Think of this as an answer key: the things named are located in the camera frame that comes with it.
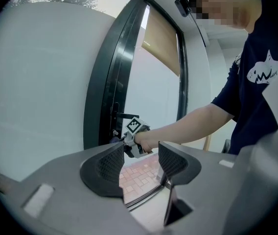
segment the gray surface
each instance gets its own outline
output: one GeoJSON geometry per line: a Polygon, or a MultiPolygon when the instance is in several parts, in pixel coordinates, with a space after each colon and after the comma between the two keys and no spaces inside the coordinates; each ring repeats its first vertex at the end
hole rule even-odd
{"type": "Polygon", "coordinates": [[[79,168],[83,161],[117,144],[54,159],[12,189],[7,198],[14,206],[21,207],[40,184],[46,183],[55,191],[38,217],[41,223],[69,235],[102,235],[108,231],[112,235],[130,231],[145,234],[121,199],[99,197],[80,179],[79,168]]]}
{"type": "MultiPolygon", "coordinates": [[[[238,156],[167,144],[198,159],[202,168],[190,183],[172,189],[193,211],[160,234],[240,234],[277,203],[278,131],[242,148],[238,156]],[[220,165],[221,160],[234,162],[234,166],[220,165]]],[[[7,196],[16,217],[41,234],[148,233],[131,217],[121,199],[97,196],[79,177],[84,160],[114,145],[60,157],[34,172],[7,196]],[[53,186],[55,191],[36,222],[21,207],[41,183],[53,186]]]]}
{"type": "Polygon", "coordinates": [[[189,147],[168,143],[192,155],[201,163],[199,175],[187,185],[175,186],[177,198],[183,200],[193,211],[186,217],[169,225],[175,234],[185,234],[186,227],[191,234],[221,234],[227,211],[243,181],[244,166],[251,147],[240,152],[239,157],[231,154],[204,152],[189,147]],[[235,162],[233,168],[220,165],[221,160],[235,162]]]}

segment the person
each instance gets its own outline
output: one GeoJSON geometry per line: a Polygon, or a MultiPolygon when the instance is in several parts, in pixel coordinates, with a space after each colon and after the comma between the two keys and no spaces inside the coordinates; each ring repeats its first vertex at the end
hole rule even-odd
{"type": "Polygon", "coordinates": [[[207,106],[168,126],[140,132],[135,142],[145,152],[159,141],[187,143],[204,138],[231,119],[236,122],[229,153],[278,129],[262,92],[278,75],[278,0],[189,0],[203,19],[245,29],[248,38],[235,58],[220,94],[207,106]]]}

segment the ceiling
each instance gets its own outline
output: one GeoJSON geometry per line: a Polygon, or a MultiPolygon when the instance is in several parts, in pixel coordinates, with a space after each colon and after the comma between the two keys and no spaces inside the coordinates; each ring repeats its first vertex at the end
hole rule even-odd
{"type": "MultiPolygon", "coordinates": [[[[196,28],[192,17],[184,18],[180,15],[175,0],[155,0],[177,23],[183,32],[196,28]]],[[[209,40],[217,39],[222,49],[242,48],[248,36],[245,30],[233,29],[224,25],[215,25],[212,20],[196,20],[206,45],[209,40]]]]}

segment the red brick floor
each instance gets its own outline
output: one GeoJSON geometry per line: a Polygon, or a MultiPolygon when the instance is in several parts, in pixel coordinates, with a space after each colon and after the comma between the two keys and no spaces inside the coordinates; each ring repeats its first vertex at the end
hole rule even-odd
{"type": "Polygon", "coordinates": [[[122,168],[119,186],[123,188],[125,204],[141,197],[160,184],[160,179],[157,178],[159,168],[158,154],[122,168]]]}

